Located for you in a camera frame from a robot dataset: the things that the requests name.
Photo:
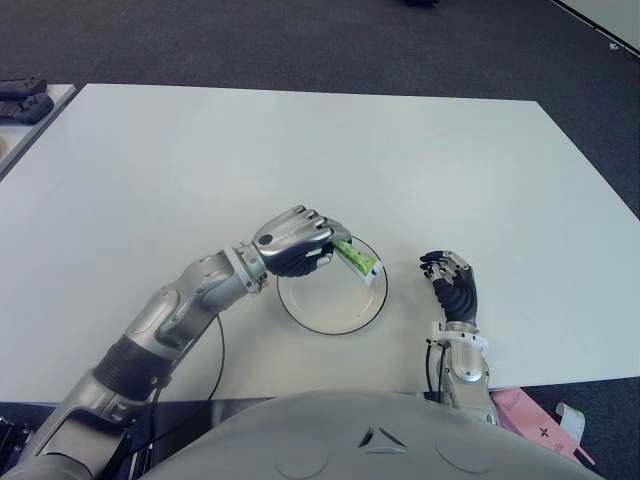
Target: metal arm segment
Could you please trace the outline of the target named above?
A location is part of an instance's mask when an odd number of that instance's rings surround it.
[[[266,268],[252,244],[225,248],[189,265],[151,297],[98,366],[78,382],[7,478],[37,478],[36,470],[59,463],[61,455],[68,459],[65,471],[75,475],[69,478],[98,477],[124,442],[125,428],[149,395],[169,382],[215,316],[245,294],[260,292],[265,279]],[[51,471],[48,475],[55,478]]]

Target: pink paper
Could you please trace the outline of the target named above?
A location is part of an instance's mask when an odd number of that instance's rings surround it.
[[[570,458],[576,463],[580,461],[573,454],[580,451],[585,458],[595,465],[596,462],[587,455],[540,406],[520,388],[510,388],[491,394],[498,409],[502,426],[507,430],[522,435],[538,445],[547,447],[560,455]]]

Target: gray carpet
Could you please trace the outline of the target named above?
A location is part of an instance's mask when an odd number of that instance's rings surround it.
[[[638,216],[640,66],[608,44],[548,0],[0,0],[0,78],[535,100]],[[638,388],[534,393],[576,399],[602,473],[629,479]]]

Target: black controller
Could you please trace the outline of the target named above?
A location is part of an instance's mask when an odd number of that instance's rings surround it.
[[[47,81],[42,77],[0,80],[0,99],[18,99],[44,93]]]
[[[53,100],[44,93],[23,100],[0,101],[0,125],[23,123],[33,125],[53,110]]]

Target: black cylinder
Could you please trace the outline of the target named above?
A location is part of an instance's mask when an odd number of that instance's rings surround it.
[[[110,390],[143,401],[156,387],[166,385],[172,363],[123,335],[94,368],[93,375]]]

